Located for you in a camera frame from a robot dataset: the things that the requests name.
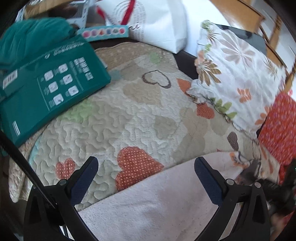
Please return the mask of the teal fabric bundle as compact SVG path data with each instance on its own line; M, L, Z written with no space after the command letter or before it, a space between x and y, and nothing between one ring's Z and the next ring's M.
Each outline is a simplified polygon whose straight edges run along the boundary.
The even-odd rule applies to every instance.
M64 18L28 19L12 24L1 36L1 70L76 35Z

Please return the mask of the white floral pillow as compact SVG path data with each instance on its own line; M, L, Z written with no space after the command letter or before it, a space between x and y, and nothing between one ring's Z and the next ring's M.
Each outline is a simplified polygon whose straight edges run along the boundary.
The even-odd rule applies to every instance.
M237 129L256 138L285 87L285 68L208 20L201 23L194 65L198 78L187 93L197 103L211 103Z

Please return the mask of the teal box with coloured dots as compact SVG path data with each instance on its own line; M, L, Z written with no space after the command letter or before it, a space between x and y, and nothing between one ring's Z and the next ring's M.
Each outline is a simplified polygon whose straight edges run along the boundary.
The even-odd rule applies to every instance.
M94 26L77 31L87 42L128 38L129 28L127 25Z

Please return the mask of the green cardboard box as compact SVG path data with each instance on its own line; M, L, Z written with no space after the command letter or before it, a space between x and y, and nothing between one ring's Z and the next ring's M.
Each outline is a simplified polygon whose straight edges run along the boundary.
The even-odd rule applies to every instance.
M1 79L1 129L17 147L111 81L92 46L68 39Z

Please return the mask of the grey cushion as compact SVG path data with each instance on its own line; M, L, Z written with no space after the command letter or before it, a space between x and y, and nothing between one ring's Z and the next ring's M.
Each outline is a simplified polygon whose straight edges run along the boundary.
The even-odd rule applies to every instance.
M241 30L241 29L226 26L226 25L217 24L217 26L221 30L230 30L238 38L248 42L248 44L250 44L252 47L257 49L258 51L262 52L265 56L267 55L265 40L263 39L262 36L260 36L260 35L258 35L256 33L252 33L252 32L246 31L246 30Z

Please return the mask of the orange floral pillow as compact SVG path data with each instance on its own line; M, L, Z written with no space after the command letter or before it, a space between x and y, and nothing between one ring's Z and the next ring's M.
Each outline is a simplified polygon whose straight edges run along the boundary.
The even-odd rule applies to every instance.
M281 92L275 99L259 134L259 142L280 164L283 183L289 164L295 158L295 101Z

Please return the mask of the heart patterned quilt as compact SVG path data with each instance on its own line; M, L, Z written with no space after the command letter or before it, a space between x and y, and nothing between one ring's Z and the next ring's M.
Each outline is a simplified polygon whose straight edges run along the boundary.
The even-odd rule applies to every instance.
M46 186L68 179L89 156L99 161L78 210L192 158L241 154L240 167L261 157L257 142L208 103L186 94L191 78L173 55L141 43L96 50L111 82L53 119L20 151Z

